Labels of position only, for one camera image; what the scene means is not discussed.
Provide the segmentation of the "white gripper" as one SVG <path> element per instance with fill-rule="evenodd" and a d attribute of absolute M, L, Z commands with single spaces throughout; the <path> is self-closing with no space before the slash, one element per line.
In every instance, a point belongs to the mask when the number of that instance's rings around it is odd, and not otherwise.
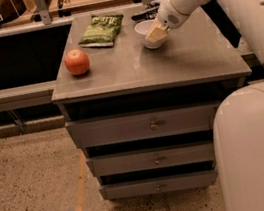
<path fill-rule="evenodd" d="M 181 27 L 188 20 L 188 15 L 178 12 L 170 0 L 163 0 L 159 6 L 156 19 L 161 25 L 149 30 L 145 37 L 147 41 L 155 43 L 168 36 L 168 30 Z"/>

